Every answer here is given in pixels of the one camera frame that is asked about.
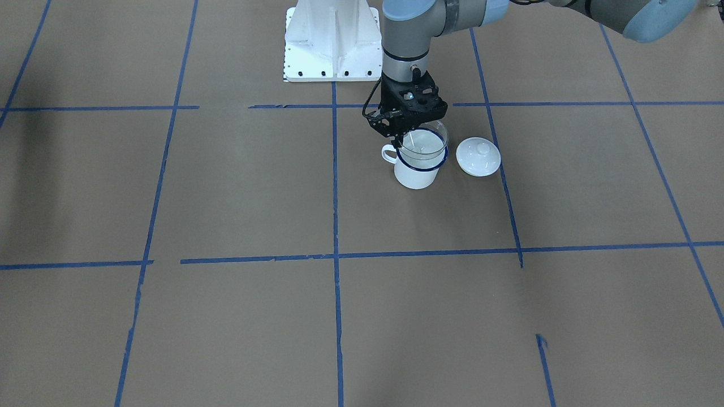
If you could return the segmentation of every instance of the white metal base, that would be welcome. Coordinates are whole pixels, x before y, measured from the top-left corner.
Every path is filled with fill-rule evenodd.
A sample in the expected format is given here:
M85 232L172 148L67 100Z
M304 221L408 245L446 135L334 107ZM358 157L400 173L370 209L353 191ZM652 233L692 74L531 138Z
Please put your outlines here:
M286 81L374 81L382 75L379 12L366 0L299 0L287 10L286 23Z

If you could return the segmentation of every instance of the clear glass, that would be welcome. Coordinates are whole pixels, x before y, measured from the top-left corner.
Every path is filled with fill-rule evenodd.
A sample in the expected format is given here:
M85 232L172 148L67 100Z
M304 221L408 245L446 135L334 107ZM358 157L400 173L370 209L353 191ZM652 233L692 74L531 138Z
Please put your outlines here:
M403 137L399 152L405 160L429 160L445 151L448 136L447 128L439 120L424 123Z

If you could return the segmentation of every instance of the blue tape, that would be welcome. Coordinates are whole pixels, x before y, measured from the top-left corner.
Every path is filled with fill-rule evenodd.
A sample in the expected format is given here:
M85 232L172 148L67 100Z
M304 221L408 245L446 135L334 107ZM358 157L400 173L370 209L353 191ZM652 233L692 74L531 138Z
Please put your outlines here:
M181 264L217 264L217 263L256 263L262 261L325 260L334 258L333 254L305 254L296 256L250 256L216 257L211 259L183 259Z
M724 246L724 242L694 242L696 247Z
M463 256L467 254L503 254L517 252L517 248L483 248L469 250L435 251L378 251L367 253L342 253L340 254L340 259L369 259L376 257Z
M555 407L555 394L553 394L553 384L550 380L550 371L548 370L548 360L545 356L545 350L548 349L548 342L545 338L536 334L536 342L538 342L538 353L541 356L541 365L543 366L543 375L545 376L545 385L548 389L548 399L550 400L550 407Z
M695 246L724 246L724 241L695 242ZM524 253L559 253L566 251L616 251L616 250L639 250L657 248L685 248L687 242L672 243L633 243L626 245L590 245L590 246L550 246L550 247L522 247ZM424 257L424 256L465 256L483 254L506 254L517 253L517 248L483 248L463 250L433 250L433 251L377 251L361 253L339 253L339 259L371 259L381 257ZM249 256L249 257L221 257L209 259L183 259L181 264L215 264L215 263L250 263L258 261L301 261L301 260L328 260L335 255L329 254L305 254L293 256Z
M186 71L186 61L188 60L189 49L191 48L191 38L193 37L193 26L196 21L196 11L198 10L198 0L193 2L193 10L191 11L191 22L188 27L188 34L186 36L186 47L184 49L183 58L181 60L181 70L179 72L178 83L176 85L176 96L174 98L174 106L171 113L171 121L169 122L169 131L166 135L166 145L164 146L164 155L161 160L161 171L159 172L159 181L156 185L156 196L153 199L153 210L151 211L151 222L148 226L148 237L146 238L146 247L143 250L144 264L140 267L138 275L138 285L136 287L136 296L133 306L133 323L131 324L130 330L128 330L128 338L126 339L126 348L123 354L123 364L121 366L121 374L118 379L118 389L116 391L115 407L121 406L121 399L123 396L123 388L125 386L126 372L128 370L128 361L131 354L131 347L133 345L133 334L135 333L136 322L138 320L138 309L140 307L141 299L141 286L146 278L146 263L148 260L149 253L151 252L151 241L153 240L153 228L156 225L156 215L159 211L159 202L161 200L161 189L164 183L164 173L166 172L166 161L169 156L169 147L171 145L171 137L174 132L174 125L176 122L176 114L178 112L179 100L181 98L181 89L183 86L183 78Z
M600 245L600 246L554 246L554 247L530 247L523 248L525 253L550 253L562 251L611 251L611 250L636 250L645 248L682 248L689 244L683 243L640 243L630 245Z
M345 405L345 375L342 362L342 298L340 289L339 174L337 160L337 83L332 82L332 207L334 208L334 313L337 320L337 405Z
M364 104L255 104L249 109L362 109Z
M636 102L653 106L700 106L724 105L724 101L648 101ZM506 106L630 106L630 101L547 101L547 102L458 102L455 107L506 107ZM338 104L338 109L362 109L364 104ZM255 104L249 109L332 109L331 104Z
M43 9L43 14L41 15L41 21L38 23L38 28L35 29L35 35L33 36L33 40L30 42L30 48L28 48L28 52L25 54L25 59L23 59L22 65L20 65L20 72L17 73L15 83L13 84L12 90L10 91L10 96L8 96L7 102L5 103L5 110L2 112L2 115L0 115L0 129L2 129L2 125L5 123L5 118L7 117L10 106L12 105L12 100L15 98L15 95L17 94L17 89L20 87L20 80L22 79L23 74L25 74L25 68L28 67L30 55L33 54L35 44L38 42L38 37L40 37L41 35L43 25L45 24L45 19L48 16L48 10L50 9L51 2L52 0L48 0L46 2L45 9Z
M87 261L82 263L0 264L0 270L82 269L86 267L140 266L144 263L153 264L153 260Z
M642 106L719 106L723 105L724 101L637 101L636 104Z
M173 106L66 106L66 107L12 107L8 112L114 112L138 110L173 110ZM179 110L198 110L199 105L179 106Z
M621 68L621 64L618 61L618 58L616 57L616 53L613 51L613 46L611 45L611 41L608 38L608 34L606 34L606 30L603 28L603 25L599 24L599 28L601 29L601 33L603 34L603 38L606 41L606 45L608 46L608 51L611 53L611 57L613 58L614 63L616 64L616 69L618 70L618 74L621 76L621 80L623 81L623 87L626 89L626 93L628 94L628 99L631 101L631 106L633 107L634 113L636 113L636 118L639 121L639 126L641 126L641 131L644 134L644 138L646 139L646 143L649 146L649 151L651 152L651 156L654 159L654 163L656 164L656 169L659 172L659 176L661 177L662 182L664 183L664 187L666 188L666 193L669 195L669 200L671 201L671 206L674 208L674 212L676 213L676 217L678 218L679 225L681 226L681 230L684 233L684 236L686 237L686 242L689 245L689 250L691 251L691 255L694 257L694 261L696 262L696 267L699 269L699 273L702 276L702 280L704 281L704 285L707 288L707 292L709 293L709 298L712 301L712 305L714 306L714 310L717 313L717 316L719 317L719 323L721 323L722 328L724 328L724 314L722 313L721 307L719 307L719 302L717 301L716 295L714 294L714 290L712 289L711 284L709 283L709 277L707 276L707 273L704 271L704 267L702 266L701 261L699 260L699 254L696 252L696 248L694 247L694 242L691 240L691 236L689 234L689 230L686 228L686 223L683 220L683 216L681 215L681 211L679 210L678 204L676 203L676 200L674 199L674 194L671 190L671 187L669 186L669 182L666 179L666 174L664 173L664 169L661 166L661 163L659 162L659 157L656 154L656 150L654 149L654 144L651 142L651 138L649 137L649 131L646 129L646 125L644 124L644 120L641 117L641 113L639 112L639 107L636 104L636 101L634 100L634 95L631 92L631 88L628 86L628 81L626 80L626 76L623 74L623 69Z
M480 85L483 88L483 97L485 98L486 108L488 111L488 121L490 123L490 133L493 137L493 144L500 150L498 145L497 132L495 131L495 122L493 120L493 112L490 109L490 98L488 97L488 87L485 84L485 75L483 74L483 64L480 62L480 53L478 52L478 43L475 39L475 32L470 29L470 39L473 42L473 52L475 53L475 61L478 64L478 74L480 75ZM521 238L518 235L518 225L515 223L515 212L513 211L513 202L510 200L510 191L508 190L508 182L505 179L505 168L503 162L500 162L500 179L502 180L502 188L505 191L505 200L508 201L508 212L510 213L510 226L513 228L513 237L515 238L515 247L518 249L518 261L523 268L523 251L521 250Z
M567 102L567 101L550 101L550 102L478 102L478 103L454 103L455 107L505 107L505 106L628 106L630 102L606 102L606 101L593 101L593 102Z

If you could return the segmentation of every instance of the lid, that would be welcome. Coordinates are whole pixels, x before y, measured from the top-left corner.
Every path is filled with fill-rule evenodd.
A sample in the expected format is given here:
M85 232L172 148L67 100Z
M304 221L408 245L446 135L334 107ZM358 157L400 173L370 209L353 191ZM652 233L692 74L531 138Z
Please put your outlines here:
M495 144L480 138L469 138L458 146L458 164L463 171L474 177L485 177L500 167L500 152Z

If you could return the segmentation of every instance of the black cable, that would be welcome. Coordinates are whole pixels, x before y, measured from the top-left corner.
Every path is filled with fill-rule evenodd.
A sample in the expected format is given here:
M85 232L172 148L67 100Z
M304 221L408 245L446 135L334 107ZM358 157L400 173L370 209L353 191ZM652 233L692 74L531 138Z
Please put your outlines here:
M542 3L543 1L545 1L545 0L527 0L527 1L510 0L511 3L520 4L521 6L527 6L529 4L535 4L535 3Z
M381 82L382 82L382 77L380 77L380 78L377 80L377 83L374 84L374 86L372 87L372 92L369 93L369 97L367 98L367 101L364 102L364 106L362 106L362 116L363 116L365 119L367 119L367 120L370 120L370 119L371 119L371 120L374 120L374 119L375 119L375 117L372 116L372 114L373 114L374 112L372 112L372 113L367 113L367 106L369 106L369 102L372 100L372 96L374 95L374 92L377 90L377 87L379 86L379 84L380 84Z

